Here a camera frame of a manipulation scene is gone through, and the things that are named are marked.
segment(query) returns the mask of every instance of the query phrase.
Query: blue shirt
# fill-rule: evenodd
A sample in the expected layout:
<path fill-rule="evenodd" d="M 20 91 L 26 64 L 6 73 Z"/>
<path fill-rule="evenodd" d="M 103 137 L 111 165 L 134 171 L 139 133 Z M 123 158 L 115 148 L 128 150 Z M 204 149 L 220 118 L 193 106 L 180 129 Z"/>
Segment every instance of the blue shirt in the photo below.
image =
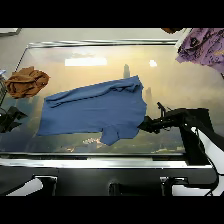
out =
<path fill-rule="evenodd" d="M 142 89 L 134 76 L 46 97 L 37 135 L 102 132 L 107 145 L 134 138 L 146 113 Z"/>

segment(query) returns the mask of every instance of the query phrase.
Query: crumpled purple garment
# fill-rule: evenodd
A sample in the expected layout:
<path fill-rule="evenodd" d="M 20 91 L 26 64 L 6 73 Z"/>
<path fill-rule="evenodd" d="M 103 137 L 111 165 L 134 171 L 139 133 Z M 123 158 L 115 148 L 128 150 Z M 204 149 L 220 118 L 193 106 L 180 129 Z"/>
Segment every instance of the crumpled purple garment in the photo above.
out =
<path fill-rule="evenodd" d="M 178 53 L 180 63 L 191 61 L 224 73 L 224 28 L 194 28 Z"/>

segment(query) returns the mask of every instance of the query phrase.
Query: reflective table surface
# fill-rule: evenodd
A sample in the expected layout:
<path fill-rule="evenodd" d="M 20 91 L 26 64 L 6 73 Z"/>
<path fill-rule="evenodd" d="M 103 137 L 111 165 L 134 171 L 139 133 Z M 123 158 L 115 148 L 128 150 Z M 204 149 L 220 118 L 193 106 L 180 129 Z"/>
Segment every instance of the reflective table surface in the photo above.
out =
<path fill-rule="evenodd" d="M 175 61 L 173 44 L 30 46 L 17 71 L 34 66 L 51 78 L 36 96 L 13 99 L 6 94 L 1 107 L 17 107 L 28 115 L 22 125 L 0 134 L 0 152 L 24 153 L 182 153 L 184 146 L 178 128 L 160 134 L 139 131 L 134 139 L 119 140 L 112 146 L 100 142 L 101 133 L 36 136 L 44 98 L 81 86 L 138 75 L 143 86 L 147 115 L 158 118 L 157 102 L 165 107 L 208 108 L 214 130 L 224 135 L 224 80 L 216 70 L 190 62 Z"/>

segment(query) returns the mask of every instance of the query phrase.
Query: crumpled brown cloth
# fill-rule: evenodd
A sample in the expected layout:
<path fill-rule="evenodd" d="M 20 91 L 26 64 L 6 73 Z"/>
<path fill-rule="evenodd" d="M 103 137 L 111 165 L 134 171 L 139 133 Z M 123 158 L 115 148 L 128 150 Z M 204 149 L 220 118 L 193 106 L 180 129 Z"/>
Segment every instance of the crumpled brown cloth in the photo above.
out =
<path fill-rule="evenodd" d="M 15 98 L 27 98 L 35 96 L 48 84 L 49 76 L 34 66 L 22 68 L 19 72 L 13 72 L 12 76 L 5 81 L 9 94 Z"/>

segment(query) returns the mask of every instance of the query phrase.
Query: floor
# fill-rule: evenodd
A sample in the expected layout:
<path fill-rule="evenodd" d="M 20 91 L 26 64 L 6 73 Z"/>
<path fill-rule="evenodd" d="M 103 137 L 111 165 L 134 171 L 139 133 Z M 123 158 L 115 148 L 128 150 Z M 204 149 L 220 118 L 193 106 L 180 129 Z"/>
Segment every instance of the floor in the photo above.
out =
<path fill-rule="evenodd" d="M 0 69 L 15 68 L 28 43 L 60 40 L 178 39 L 160 28 L 22 28 L 15 36 L 0 37 Z"/>

